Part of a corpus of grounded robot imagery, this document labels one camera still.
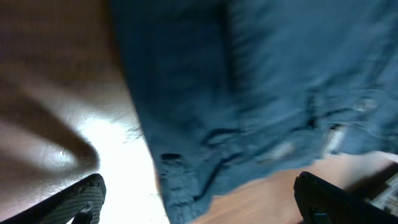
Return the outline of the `dark blue denim shorts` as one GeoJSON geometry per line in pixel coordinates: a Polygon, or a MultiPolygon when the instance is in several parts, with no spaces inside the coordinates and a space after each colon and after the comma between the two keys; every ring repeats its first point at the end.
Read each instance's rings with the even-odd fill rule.
{"type": "Polygon", "coordinates": [[[325,154],[397,152],[397,1],[115,0],[111,13],[171,223],[325,154]]]}

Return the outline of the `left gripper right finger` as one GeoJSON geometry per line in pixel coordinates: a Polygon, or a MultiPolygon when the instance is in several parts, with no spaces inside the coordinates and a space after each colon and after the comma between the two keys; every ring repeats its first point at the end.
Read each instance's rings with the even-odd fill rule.
{"type": "Polygon", "coordinates": [[[294,197],[304,224],[397,224],[395,215],[309,172],[296,178],[294,197]]]}

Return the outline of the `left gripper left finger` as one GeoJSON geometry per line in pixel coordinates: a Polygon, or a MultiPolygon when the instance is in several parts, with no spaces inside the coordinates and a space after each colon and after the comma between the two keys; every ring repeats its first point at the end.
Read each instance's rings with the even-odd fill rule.
{"type": "Polygon", "coordinates": [[[106,186],[100,174],[91,174],[46,200],[14,215],[2,224],[98,224],[106,186]]]}

